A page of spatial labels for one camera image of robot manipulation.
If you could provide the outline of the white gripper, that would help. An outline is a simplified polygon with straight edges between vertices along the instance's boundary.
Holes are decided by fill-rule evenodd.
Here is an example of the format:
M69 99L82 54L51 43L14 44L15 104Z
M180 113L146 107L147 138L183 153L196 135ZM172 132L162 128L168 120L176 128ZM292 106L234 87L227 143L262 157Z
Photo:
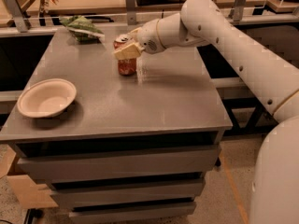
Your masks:
M141 56L143 51L155 54L163 51L160 42L157 25L158 19L149 21L143 26L135 28L128 35L138 42L115 43L113 54L117 60L135 59Z

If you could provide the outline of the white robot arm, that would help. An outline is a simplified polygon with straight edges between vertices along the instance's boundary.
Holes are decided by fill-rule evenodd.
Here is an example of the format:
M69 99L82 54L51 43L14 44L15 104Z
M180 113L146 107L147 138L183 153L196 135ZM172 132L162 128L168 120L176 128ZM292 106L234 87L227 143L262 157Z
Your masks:
M211 44L278 122L263 140L252 182L249 224L299 224L299 71L239 31L212 0L186 0L175 15L131 31L118 60L172 47Z

